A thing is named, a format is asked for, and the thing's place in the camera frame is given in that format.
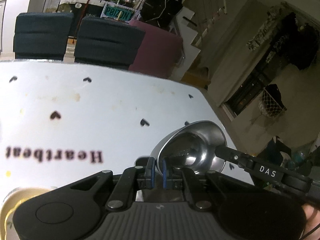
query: license plate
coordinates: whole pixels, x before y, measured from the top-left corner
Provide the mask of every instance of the license plate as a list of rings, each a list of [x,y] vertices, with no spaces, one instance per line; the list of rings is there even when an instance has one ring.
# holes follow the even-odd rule
[[[116,6],[106,6],[106,9],[104,11],[105,16],[111,17],[111,18],[115,18],[117,19],[120,12],[122,12],[121,17],[119,18],[119,20],[122,21],[129,21],[132,18],[133,15],[133,11],[130,10],[126,10],[124,8],[120,8],[120,7],[116,7]]]

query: stainless steel bowl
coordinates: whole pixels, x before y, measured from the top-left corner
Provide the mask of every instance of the stainless steel bowl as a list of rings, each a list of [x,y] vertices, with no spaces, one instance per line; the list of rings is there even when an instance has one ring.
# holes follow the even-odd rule
[[[162,174],[164,157],[171,160],[173,167],[191,168],[196,174],[208,170],[222,171],[225,160],[214,151],[218,145],[227,146],[226,138],[218,125],[211,121],[193,122],[163,138],[151,152]]]

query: black heart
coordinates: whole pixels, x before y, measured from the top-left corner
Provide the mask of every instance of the black heart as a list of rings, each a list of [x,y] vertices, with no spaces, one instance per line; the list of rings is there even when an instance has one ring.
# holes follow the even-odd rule
[[[92,79],[90,77],[86,77],[83,79],[83,81],[88,81],[89,83],[91,83]]]
[[[16,76],[13,76],[10,80],[9,80],[9,83],[12,82],[12,80],[17,80],[18,78]]]
[[[53,120],[55,118],[60,119],[61,118],[61,114],[59,114],[57,111],[54,111],[51,115],[50,115],[50,119]]]
[[[141,125],[141,126],[144,126],[144,125],[149,126],[150,124],[149,124],[145,119],[142,119],[142,120],[140,121],[140,125]]]

